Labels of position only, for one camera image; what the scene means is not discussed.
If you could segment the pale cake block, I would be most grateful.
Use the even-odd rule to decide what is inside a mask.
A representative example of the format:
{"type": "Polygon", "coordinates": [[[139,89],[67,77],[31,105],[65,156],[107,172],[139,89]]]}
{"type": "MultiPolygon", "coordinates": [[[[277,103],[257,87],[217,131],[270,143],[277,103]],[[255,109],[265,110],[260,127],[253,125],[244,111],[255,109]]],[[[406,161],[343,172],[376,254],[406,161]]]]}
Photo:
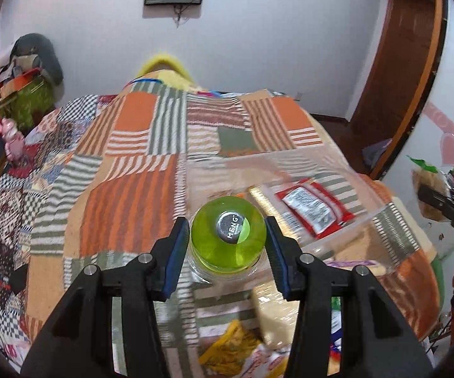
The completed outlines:
{"type": "Polygon", "coordinates": [[[299,314],[299,301],[286,301],[276,283],[267,282],[252,289],[252,303],[264,344],[272,350],[289,347],[299,314]]]}

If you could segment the green lid clear jar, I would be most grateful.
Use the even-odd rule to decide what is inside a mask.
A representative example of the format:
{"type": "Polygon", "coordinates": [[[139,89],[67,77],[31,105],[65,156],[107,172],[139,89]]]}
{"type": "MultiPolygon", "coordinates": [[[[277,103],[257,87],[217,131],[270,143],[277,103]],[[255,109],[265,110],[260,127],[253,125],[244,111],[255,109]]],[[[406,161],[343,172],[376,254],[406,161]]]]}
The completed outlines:
{"type": "Polygon", "coordinates": [[[262,213],[238,195],[207,201],[191,218],[187,262],[199,283],[240,282],[264,266],[262,213]]]}

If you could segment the clear plastic storage box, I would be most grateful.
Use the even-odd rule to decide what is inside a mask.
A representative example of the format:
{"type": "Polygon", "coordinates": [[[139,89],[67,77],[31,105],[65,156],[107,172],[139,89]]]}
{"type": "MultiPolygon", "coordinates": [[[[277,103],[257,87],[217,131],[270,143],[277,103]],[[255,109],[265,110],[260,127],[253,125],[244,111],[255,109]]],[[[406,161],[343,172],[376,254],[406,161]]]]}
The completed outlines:
{"type": "Polygon", "coordinates": [[[328,262],[373,262],[392,273],[419,245],[383,186],[325,146],[181,163],[191,240],[187,260],[207,282],[264,277],[272,217],[303,252],[328,262]]]}

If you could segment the red white snack packet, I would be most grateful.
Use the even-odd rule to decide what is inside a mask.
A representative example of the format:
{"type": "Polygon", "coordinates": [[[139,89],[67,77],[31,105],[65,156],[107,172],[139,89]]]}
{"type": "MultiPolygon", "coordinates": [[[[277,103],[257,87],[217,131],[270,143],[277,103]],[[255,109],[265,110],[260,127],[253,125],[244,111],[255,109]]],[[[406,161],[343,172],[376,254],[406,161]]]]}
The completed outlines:
{"type": "Polygon", "coordinates": [[[334,234],[355,219],[343,203],[310,178],[276,192],[276,197],[317,239],[334,234]]]}

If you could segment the brown wooden door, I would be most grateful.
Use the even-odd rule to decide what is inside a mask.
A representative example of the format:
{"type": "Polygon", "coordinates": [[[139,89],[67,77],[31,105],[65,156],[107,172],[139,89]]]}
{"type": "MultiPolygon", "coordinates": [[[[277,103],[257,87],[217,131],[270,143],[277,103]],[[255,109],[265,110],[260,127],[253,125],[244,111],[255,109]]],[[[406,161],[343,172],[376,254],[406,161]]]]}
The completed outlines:
{"type": "Polygon", "coordinates": [[[388,0],[369,76],[353,114],[365,146],[388,146],[369,168],[379,178],[407,131],[429,82],[437,54],[443,0],[388,0]]]}

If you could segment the yellow noodle snack bag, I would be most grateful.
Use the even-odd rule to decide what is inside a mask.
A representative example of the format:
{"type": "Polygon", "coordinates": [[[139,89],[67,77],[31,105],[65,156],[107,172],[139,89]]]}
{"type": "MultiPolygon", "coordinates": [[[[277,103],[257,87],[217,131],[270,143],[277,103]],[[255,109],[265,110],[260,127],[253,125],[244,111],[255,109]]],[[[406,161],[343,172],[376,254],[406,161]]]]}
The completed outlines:
{"type": "Polygon", "coordinates": [[[240,373],[246,359],[261,343],[252,330],[244,329],[240,320],[234,320],[199,357],[199,364],[216,374],[233,377],[240,373]]]}

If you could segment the patchwork striped bed quilt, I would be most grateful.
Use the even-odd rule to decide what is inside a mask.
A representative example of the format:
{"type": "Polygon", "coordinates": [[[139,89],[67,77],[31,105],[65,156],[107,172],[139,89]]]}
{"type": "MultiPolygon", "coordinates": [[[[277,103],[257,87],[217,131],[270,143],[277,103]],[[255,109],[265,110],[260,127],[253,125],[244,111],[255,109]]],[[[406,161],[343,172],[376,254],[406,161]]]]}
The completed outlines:
{"type": "MultiPolygon", "coordinates": [[[[0,177],[0,354],[13,371],[84,265],[125,265],[175,219],[188,218],[184,159],[325,146],[349,166],[324,128],[288,96],[179,90],[155,78],[137,78],[117,96],[70,101],[26,142],[32,168],[0,177]]],[[[380,184],[419,245],[380,281],[423,339],[440,312],[434,250],[380,184]]]]}

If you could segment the pink plush toy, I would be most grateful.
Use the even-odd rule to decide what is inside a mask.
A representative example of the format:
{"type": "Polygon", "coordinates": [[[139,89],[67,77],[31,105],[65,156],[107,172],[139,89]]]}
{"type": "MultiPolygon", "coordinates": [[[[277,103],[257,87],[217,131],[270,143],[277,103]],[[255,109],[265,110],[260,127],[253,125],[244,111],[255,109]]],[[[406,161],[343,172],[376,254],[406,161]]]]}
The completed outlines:
{"type": "Polygon", "coordinates": [[[18,161],[24,154],[24,135],[18,130],[13,119],[3,118],[0,121],[0,135],[5,143],[6,159],[18,161]]]}

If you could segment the green bag clutter pile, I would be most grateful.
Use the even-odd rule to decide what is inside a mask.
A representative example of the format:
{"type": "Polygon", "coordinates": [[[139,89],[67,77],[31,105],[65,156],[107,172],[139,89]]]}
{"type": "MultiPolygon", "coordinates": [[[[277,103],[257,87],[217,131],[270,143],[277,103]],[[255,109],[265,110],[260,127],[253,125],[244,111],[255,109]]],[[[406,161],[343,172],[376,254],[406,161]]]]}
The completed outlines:
{"type": "Polygon", "coordinates": [[[19,37],[0,55],[0,118],[28,133],[53,110],[64,74],[51,40],[40,33],[19,37]]]}

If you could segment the yellow pillow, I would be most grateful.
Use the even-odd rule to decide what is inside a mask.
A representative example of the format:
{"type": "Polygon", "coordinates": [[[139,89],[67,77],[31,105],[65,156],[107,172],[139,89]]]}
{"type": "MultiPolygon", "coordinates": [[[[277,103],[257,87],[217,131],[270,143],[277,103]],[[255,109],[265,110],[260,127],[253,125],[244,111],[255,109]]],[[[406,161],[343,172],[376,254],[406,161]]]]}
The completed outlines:
{"type": "Polygon", "coordinates": [[[175,56],[166,53],[153,55],[137,72],[137,78],[155,78],[179,90],[198,90],[193,78],[175,56]]]}

